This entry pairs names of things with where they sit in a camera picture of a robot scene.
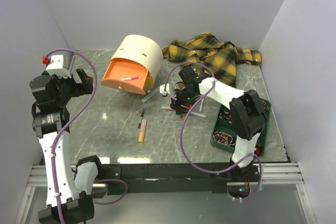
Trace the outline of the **white pen yellow cap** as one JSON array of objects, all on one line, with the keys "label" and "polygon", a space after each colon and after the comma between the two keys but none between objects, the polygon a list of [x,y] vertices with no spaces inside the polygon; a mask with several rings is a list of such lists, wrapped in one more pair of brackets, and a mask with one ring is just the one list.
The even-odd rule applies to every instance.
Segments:
[{"label": "white pen yellow cap", "polygon": [[198,117],[201,117],[201,118],[207,118],[207,116],[205,114],[201,114],[201,113],[196,113],[196,112],[190,112],[191,115],[194,115],[194,116],[198,116]]}]

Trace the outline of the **pink top drawer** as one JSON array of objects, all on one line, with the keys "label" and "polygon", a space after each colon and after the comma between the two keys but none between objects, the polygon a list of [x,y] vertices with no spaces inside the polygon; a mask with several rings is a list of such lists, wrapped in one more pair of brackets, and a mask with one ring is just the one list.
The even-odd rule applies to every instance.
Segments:
[{"label": "pink top drawer", "polygon": [[[121,81],[123,78],[138,76],[137,80]],[[108,88],[119,89],[126,92],[146,94],[145,88],[147,76],[152,76],[147,68],[141,64],[127,60],[111,60],[109,66],[101,80],[101,85]]]}]

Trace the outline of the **cream round drawer organizer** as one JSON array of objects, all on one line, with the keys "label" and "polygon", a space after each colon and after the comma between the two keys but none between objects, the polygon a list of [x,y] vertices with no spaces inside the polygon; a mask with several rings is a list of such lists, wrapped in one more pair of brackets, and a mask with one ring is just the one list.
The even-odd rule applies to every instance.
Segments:
[{"label": "cream round drawer organizer", "polygon": [[127,59],[135,61],[148,69],[155,82],[163,62],[160,46],[152,39],[142,35],[128,35],[121,42],[111,60]]}]

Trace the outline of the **yellow drawer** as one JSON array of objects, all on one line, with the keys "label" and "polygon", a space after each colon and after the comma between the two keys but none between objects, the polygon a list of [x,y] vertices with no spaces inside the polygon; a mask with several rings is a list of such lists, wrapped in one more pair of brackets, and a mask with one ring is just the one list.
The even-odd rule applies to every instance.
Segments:
[{"label": "yellow drawer", "polygon": [[145,81],[145,88],[151,89],[152,87],[153,87],[153,78],[152,76],[147,76],[146,81]]}]

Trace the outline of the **white pen pink cap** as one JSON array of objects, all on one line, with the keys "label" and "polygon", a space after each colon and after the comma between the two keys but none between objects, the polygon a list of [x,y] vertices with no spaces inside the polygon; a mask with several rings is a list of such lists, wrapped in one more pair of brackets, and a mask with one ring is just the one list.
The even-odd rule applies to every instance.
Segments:
[{"label": "white pen pink cap", "polygon": [[134,77],[127,77],[127,78],[123,78],[121,79],[121,81],[131,81],[131,80],[137,80],[139,77],[138,76],[134,76]]}]

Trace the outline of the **purple pastel marker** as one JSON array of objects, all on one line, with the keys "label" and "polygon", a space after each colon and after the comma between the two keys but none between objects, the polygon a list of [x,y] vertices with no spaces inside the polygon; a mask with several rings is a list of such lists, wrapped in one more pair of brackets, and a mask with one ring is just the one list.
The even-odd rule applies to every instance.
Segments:
[{"label": "purple pastel marker", "polygon": [[162,106],[161,109],[164,109],[164,110],[173,110],[171,107],[169,106]]}]

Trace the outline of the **white pen orange cap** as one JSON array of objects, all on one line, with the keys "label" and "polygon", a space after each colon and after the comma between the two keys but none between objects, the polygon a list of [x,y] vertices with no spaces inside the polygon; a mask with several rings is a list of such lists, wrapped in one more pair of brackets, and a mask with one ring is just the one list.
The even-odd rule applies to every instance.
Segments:
[{"label": "white pen orange cap", "polygon": [[204,100],[201,101],[200,106],[199,106],[199,113],[200,114],[202,114],[203,104],[204,104]]}]

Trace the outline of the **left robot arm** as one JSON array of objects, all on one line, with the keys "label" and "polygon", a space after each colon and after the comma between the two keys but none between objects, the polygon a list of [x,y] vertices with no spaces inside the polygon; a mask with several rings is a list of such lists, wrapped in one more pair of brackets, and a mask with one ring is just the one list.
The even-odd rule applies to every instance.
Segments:
[{"label": "left robot arm", "polygon": [[61,78],[44,71],[29,84],[35,98],[32,128],[43,150],[47,175],[46,208],[38,213],[40,223],[85,223],[92,219],[92,186],[105,176],[95,155],[81,159],[75,170],[71,168],[70,113],[66,105],[71,98],[95,92],[94,79],[83,69],[76,72],[80,83],[73,76]]}]

